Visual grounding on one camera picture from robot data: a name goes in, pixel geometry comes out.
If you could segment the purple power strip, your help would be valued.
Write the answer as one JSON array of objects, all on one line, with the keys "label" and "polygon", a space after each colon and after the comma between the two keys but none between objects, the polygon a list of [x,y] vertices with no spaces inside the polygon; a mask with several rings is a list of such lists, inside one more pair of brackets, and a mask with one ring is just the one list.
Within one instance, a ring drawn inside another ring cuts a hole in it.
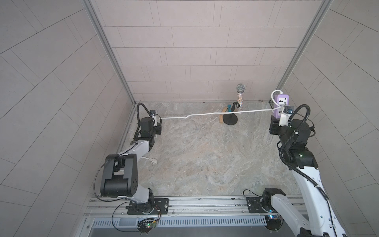
[{"label": "purple power strip", "polygon": [[282,114],[282,107],[289,105],[289,95],[287,94],[277,94],[274,97],[275,102],[278,104],[274,104],[275,111],[273,112],[273,115],[280,119]]}]

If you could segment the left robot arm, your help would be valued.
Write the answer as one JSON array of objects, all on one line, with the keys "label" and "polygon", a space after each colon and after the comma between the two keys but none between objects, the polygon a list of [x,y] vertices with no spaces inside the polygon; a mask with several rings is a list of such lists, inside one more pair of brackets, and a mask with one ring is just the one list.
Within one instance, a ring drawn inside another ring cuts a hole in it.
[{"label": "left robot arm", "polygon": [[139,184],[138,161],[151,151],[155,137],[161,134],[162,120],[155,110],[148,110],[143,103],[136,105],[137,129],[130,147],[118,154],[105,158],[99,168],[102,171],[100,193],[95,197],[103,202],[127,200],[131,208],[144,214],[150,214],[155,209],[153,191]]}]

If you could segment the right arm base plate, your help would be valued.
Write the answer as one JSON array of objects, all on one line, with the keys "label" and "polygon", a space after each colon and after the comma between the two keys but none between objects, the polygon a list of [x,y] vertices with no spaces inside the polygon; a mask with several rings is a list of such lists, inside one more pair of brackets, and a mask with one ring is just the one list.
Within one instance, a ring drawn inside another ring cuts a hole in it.
[{"label": "right arm base plate", "polygon": [[269,201],[265,200],[263,197],[247,197],[246,201],[249,213],[277,213]]}]

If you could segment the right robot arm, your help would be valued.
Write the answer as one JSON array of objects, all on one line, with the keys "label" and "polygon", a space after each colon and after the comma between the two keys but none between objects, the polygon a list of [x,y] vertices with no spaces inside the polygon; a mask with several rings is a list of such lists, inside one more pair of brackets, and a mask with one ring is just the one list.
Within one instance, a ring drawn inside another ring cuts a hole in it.
[{"label": "right robot arm", "polygon": [[311,108],[307,104],[298,108],[279,105],[280,118],[271,116],[269,133],[278,135],[280,160],[295,177],[307,209],[308,218],[290,203],[286,194],[277,188],[266,188],[261,203],[267,212],[276,211],[296,237],[345,237],[330,205],[313,153],[307,148],[308,139],[315,134],[314,126],[307,123]]}]

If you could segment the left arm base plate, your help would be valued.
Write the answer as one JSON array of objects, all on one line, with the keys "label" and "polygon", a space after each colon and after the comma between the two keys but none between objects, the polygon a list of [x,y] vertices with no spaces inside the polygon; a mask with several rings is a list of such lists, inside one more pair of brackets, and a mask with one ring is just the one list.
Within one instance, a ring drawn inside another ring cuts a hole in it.
[{"label": "left arm base plate", "polygon": [[128,215],[166,215],[169,208],[168,198],[154,198],[153,202],[135,204],[130,203],[126,207]]}]

